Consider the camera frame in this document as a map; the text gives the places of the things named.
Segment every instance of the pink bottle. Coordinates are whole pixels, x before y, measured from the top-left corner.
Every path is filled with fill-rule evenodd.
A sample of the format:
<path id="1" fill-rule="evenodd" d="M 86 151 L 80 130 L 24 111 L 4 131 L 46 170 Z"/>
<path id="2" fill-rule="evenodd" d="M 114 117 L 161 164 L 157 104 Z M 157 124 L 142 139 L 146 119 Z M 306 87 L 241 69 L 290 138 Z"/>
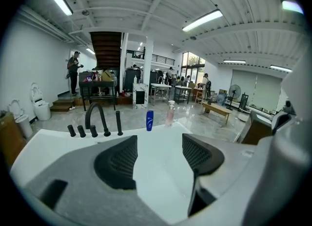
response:
<path id="1" fill-rule="evenodd" d="M 166 119 L 166 126 L 170 127 L 172 126 L 172 123 L 174 122 L 174 115 L 175 115 L 175 107 L 174 107 L 174 100 L 169 100 L 170 106 L 169 110 L 167 111 L 167 119 Z"/>

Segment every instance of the wooden bench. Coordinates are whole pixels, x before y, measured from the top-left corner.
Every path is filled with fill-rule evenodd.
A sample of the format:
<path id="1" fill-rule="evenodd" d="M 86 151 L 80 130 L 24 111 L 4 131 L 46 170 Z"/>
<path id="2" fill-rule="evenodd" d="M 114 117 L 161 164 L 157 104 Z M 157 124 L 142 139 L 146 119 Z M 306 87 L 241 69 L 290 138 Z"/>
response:
<path id="1" fill-rule="evenodd" d="M 211 111 L 214 111 L 220 115 L 225 116 L 226 117 L 225 124 L 228 122 L 230 113 L 232 113 L 231 110 L 226 109 L 224 107 L 221 107 L 215 103 L 212 103 L 211 105 L 209 105 L 207 102 L 203 102 L 202 106 L 205 108 L 206 113 L 209 113 L 211 110 Z"/>

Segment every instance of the black faucet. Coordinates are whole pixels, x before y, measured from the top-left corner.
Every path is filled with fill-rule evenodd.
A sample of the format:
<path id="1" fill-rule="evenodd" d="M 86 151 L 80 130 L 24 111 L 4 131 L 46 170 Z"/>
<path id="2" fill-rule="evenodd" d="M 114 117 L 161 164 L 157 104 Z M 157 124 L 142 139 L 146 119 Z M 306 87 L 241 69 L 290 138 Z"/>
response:
<path id="1" fill-rule="evenodd" d="M 90 129 L 90 118 L 91 118 L 91 112 L 93 110 L 94 107 L 97 107 L 99 110 L 99 114 L 101 115 L 101 120 L 102 120 L 102 124 L 103 124 L 103 128 L 104 128 L 104 136 L 108 137 L 109 135 L 111 135 L 111 133 L 108 131 L 107 125 L 106 125 L 106 121 L 105 121 L 105 116 L 104 116 L 104 112 L 103 112 L 103 108 L 96 102 L 93 102 L 87 112 L 86 112 L 86 117 L 85 117 L 85 127 L 86 129 Z"/>

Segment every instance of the black handle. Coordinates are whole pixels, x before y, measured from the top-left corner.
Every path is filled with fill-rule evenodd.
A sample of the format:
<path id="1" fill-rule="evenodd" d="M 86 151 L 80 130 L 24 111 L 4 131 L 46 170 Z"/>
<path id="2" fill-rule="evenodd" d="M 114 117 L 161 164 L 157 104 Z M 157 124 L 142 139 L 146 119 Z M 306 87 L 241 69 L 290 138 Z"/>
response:
<path id="1" fill-rule="evenodd" d="M 118 136 L 122 136 L 123 133 L 121 131 L 120 111 L 116 111 L 116 120 L 117 120 Z"/>
<path id="2" fill-rule="evenodd" d="M 80 137 L 84 138 L 86 134 L 84 132 L 83 126 L 78 126 L 77 129 L 78 129 L 78 132 L 80 133 Z"/>
<path id="3" fill-rule="evenodd" d="M 95 125 L 91 125 L 90 126 L 90 132 L 91 132 L 93 138 L 98 136 L 98 133 L 97 133 Z"/>
<path id="4" fill-rule="evenodd" d="M 75 137 L 75 136 L 76 136 L 76 133 L 75 133 L 75 130 L 74 130 L 73 126 L 72 126 L 72 125 L 69 125 L 69 126 L 67 126 L 67 128 L 68 128 L 68 131 L 69 131 L 69 133 L 70 133 L 70 136 L 71 136 L 71 137 Z"/>

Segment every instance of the toilet lid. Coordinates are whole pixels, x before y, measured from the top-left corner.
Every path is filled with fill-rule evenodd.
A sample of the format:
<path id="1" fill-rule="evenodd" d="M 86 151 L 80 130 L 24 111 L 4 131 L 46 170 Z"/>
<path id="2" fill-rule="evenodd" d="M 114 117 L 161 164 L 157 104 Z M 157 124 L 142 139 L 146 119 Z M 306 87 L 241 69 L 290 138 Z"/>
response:
<path id="1" fill-rule="evenodd" d="M 14 115 L 14 118 L 17 119 L 24 115 L 24 109 L 20 107 L 20 101 L 13 99 L 11 104 L 8 105 L 8 110 Z"/>
<path id="2" fill-rule="evenodd" d="M 31 100 L 33 103 L 36 103 L 42 99 L 42 92 L 40 91 L 38 85 L 36 83 L 31 84 Z"/>

